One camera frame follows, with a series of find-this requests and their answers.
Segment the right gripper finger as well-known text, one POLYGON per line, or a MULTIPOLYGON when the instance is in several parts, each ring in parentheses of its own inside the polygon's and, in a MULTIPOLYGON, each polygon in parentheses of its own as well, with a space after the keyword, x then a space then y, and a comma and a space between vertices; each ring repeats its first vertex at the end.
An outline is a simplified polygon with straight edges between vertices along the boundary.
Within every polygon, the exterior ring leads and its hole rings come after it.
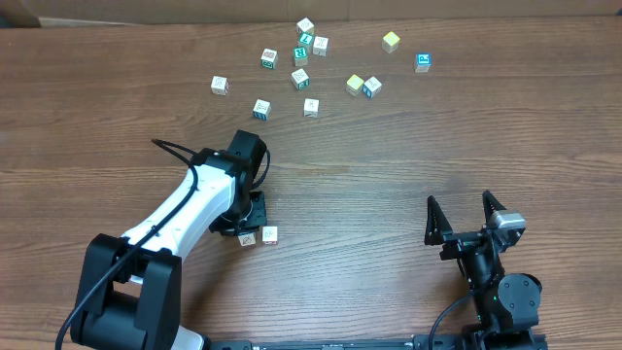
POLYGON ((498 225, 501 222, 502 215, 506 213, 506 208, 486 190, 482 193, 482 201, 487 225, 498 225))
POLYGON ((424 243, 431 246, 443 244, 453 229, 432 195, 427 198, 427 215, 424 243))

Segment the red picture wooden block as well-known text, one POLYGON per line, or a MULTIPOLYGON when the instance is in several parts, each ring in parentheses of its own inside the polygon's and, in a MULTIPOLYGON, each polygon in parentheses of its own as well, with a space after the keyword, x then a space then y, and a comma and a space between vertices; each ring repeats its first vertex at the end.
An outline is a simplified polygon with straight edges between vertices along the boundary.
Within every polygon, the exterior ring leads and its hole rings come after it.
POLYGON ((277 245, 278 244, 278 228, 277 227, 262 227, 261 228, 261 242, 264 245, 277 245))

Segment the red-edged wooden block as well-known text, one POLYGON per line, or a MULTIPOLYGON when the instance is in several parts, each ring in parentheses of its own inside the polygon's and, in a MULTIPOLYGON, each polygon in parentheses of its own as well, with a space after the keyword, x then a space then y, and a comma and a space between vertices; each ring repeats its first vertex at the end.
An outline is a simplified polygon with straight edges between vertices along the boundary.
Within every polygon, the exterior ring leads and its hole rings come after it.
POLYGON ((257 234, 255 232, 244 232, 238 236, 238 241, 242 247, 254 246, 257 244, 257 234))

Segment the blue-sided wooden block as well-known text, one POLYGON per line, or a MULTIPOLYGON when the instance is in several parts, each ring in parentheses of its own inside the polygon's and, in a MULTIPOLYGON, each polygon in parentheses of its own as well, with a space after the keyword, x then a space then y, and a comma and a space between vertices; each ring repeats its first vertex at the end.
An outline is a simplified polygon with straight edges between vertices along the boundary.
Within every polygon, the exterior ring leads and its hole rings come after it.
POLYGON ((373 98, 382 89, 382 83, 374 76, 363 83, 363 93, 369 98, 373 98))

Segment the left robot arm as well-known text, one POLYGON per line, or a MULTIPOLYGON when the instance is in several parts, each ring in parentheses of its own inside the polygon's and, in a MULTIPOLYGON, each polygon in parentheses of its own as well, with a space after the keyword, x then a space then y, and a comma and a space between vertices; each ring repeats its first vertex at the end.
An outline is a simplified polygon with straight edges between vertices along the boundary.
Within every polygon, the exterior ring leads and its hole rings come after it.
POLYGON ((209 338, 181 324, 182 265, 207 232, 256 242, 267 223, 259 170, 271 156, 260 141, 226 150, 159 141, 182 160, 181 185, 144 222, 88 245, 72 312, 58 332, 91 349, 208 349, 209 338))

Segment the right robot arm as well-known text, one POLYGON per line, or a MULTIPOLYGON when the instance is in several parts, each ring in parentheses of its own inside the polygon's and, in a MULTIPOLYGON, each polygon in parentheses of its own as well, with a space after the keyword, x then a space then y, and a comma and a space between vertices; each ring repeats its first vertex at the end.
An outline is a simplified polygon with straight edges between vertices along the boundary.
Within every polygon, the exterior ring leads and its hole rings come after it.
POLYGON ((545 349, 546 338, 533 333, 539 322, 541 282, 531 274, 507 274, 501 254, 518 243, 526 229, 524 217, 506 209, 490 192, 482 193, 485 224, 463 233, 453 231, 433 196, 427 199, 424 243, 439 245, 444 261, 455 261, 468 283, 466 296, 436 318, 422 344, 438 349, 545 349), (474 303, 476 324, 443 340, 436 335, 441 321, 466 301, 474 303))

